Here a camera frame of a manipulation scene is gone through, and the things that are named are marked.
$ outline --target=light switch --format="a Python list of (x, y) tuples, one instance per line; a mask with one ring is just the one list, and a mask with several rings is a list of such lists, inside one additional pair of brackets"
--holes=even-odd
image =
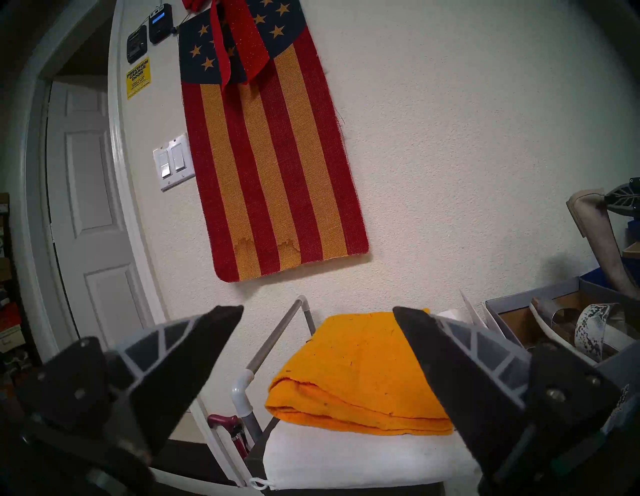
[(193, 159), (186, 134), (164, 143), (154, 150), (154, 161), (160, 189), (166, 191), (193, 176)]
[(162, 175), (162, 179), (169, 177), (171, 175), (171, 168), (169, 167), (169, 153), (162, 152), (158, 157), (158, 161), (160, 164), (160, 174)]
[(184, 156), (182, 155), (182, 143), (178, 143), (176, 146), (171, 148), (171, 157), (173, 158), (176, 172), (180, 172), (186, 167), (184, 164)]

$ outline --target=red bow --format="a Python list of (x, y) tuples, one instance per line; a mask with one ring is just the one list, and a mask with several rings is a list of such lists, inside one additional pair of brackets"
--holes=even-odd
[[(264, 47), (258, 28), (255, 27), (251, 12), (245, 0), (221, 0), (225, 8), (225, 16), (231, 29), (231, 34), (236, 42), (238, 56), (242, 61), (246, 82), (249, 83), (269, 61), (269, 54)], [(182, 4), (187, 10), (197, 11), (204, 0), (182, 0)], [(220, 76), (222, 77), (222, 89), (229, 82), (231, 76), (231, 64), (229, 56), (222, 41), (222, 28), (218, 18), (215, 0), (211, 5), (211, 32), (213, 34), (213, 44), (220, 66)]]

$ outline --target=door panel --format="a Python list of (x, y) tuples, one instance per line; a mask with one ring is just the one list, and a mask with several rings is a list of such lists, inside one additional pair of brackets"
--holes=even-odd
[(74, 112), (100, 112), (104, 111), (104, 102), (100, 101), (100, 93), (91, 88), (75, 86), (72, 92), (67, 92), (67, 116)]
[(109, 347), (142, 327), (131, 279), (130, 266), (106, 269), (86, 276), (100, 332)]
[(106, 94), (54, 82), (47, 121), (51, 231), (80, 336), (104, 349), (153, 325), (122, 219)]
[(76, 237), (95, 227), (113, 225), (107, 193), (105, 132), (70, 132), (67, 174)]

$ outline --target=shoe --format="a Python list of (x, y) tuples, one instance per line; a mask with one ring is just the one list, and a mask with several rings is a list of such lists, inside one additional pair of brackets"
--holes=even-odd
[(589, 365), (606, 360), (640, 339), (640, 334), (625, 322), (619, 303), (589, 305), (580, 312), (577, 308), (562, 308), (552, 300), (533, 298), (529, 308), (550, 340)]
[(640, 289), (622, 264), (604, 196), (602, 189), (585, 189), (574, 193), (566, 206), (611, 286), (629, 298), (640, 300)]

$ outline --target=american flag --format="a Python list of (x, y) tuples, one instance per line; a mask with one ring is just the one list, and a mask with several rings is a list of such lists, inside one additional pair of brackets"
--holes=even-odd
[[(244, 32), (231, 13), (227, 22), (222, 4), (217, 14), (230, 65), (224, 88), (210, 12), (183, 23), (179, 38), (189, 144), (216, 274), (235, 282), (367, 253), (338, 121), (299, 1), (246, 0), (253, 22)], [(256, 31), (268, 61), (247, 84), (243, 60)]]

